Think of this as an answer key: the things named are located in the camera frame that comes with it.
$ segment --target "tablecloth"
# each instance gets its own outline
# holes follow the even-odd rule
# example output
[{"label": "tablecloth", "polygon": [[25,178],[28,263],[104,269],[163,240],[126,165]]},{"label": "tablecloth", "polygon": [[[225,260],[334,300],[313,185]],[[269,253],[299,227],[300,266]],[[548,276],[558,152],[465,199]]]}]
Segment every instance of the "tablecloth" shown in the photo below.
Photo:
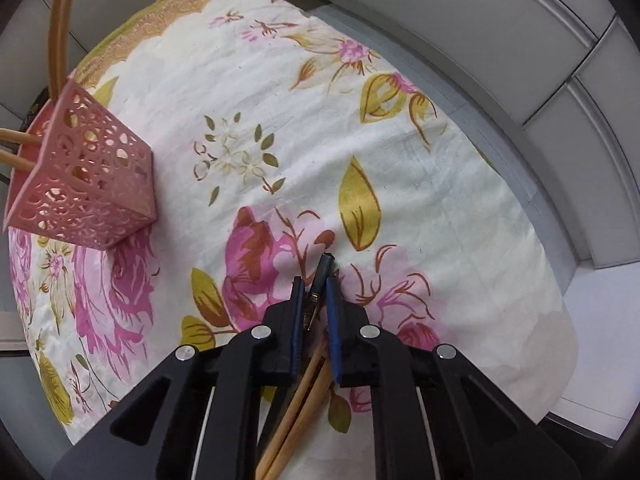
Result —
[{"label": "tablecloth", "polygon": [[[450,342],[539,420],[577,344],[501,177],[375,51],[282,0],[159,0],[75,78],[149,143],[159,218],[99,252],[9,229],[27,342],[76,442],[180,343],[229,341],[331,251],[345,297]],[[333,388],[287,474],[373,478],[370,396]]]}]

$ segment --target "wooden stick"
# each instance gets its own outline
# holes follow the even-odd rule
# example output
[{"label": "wooden stick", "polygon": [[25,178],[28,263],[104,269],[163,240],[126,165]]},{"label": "wooden stick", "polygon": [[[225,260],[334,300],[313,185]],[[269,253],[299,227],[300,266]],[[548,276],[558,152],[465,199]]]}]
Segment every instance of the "wooden stick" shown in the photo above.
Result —
[{"label": "wooden stick", "polygon": [[300,410],[298,418],[293,424],[293,428],[291,428],[291,431],[287,435],[287,439],[284,441],[284,444],[282,444],[264,480],[276,480],[287,466],[287,463],[300,443],[301,437],[304,435],[309,424],[313,421],[313,418],[329,394],[329,386],[331,385],[332,379],[331,363],[329,360],[326,360],[302,406],[302,410]]},{"label": "wooden stick", "polygon": [[15,130],[9,130],[7,128],[0,128],[0,139],[10,140],[17,144],[31,144],[32,146],[39,146],[42,144],[42,138],[25,134],[23,132],[16,132]]},{"label": "wooden stick", "polygon": [[5,150],[0,150],[0,162],[4,164],[8,164],[12,168],[15,168],[19,171],[31,171],[35,168],[35,162],[31,162],[26,158],[22,158],[21,156],[14,155],[13,153],[6,152]]},{"label": "wooden stick", "polygon": [[58,88],[60,92],[65,87],[68,72],[68,35],[69,19],[71,17],[71,3],[73,0],[62,0],[60,9],[60,24],[58,29]]},{"label": "wooden stick", "polygon": [[62,10],[62,0],[52,0],[51,17],[49,20],[49,45],[47,47],[49,97],[52,101],[56,101],[60,95],[60,88],[58,87],[58,31],[60,30],[60,10]]},{"label": "wooden stick", "polygon": [[258,462],[258,467],[255,469],[255,480],[262,480],[262,478],[267,474],[271,463],[273,463],[273,460],[276,458],[282,443],[285,441],[289,430],[296,420],[296,415],[300,410],[300,405],[305,399],[311,381],[316,374],[316,370],[318,370],[318,365],[324,356],[325,349],[326,341],[323,339],[311,355],[311,359],[306,367],[305,373],[302,375],[302,379],[300,379],[300,384],[298,385],[296,392],[293,394],[293,399],[291,399],[291,402],[287,407],[287,411],[284,413],[280,424],[273,433],[273,437],[271,437],[271,441],[269,442],[267,449],[264,450],[260,462]]}]

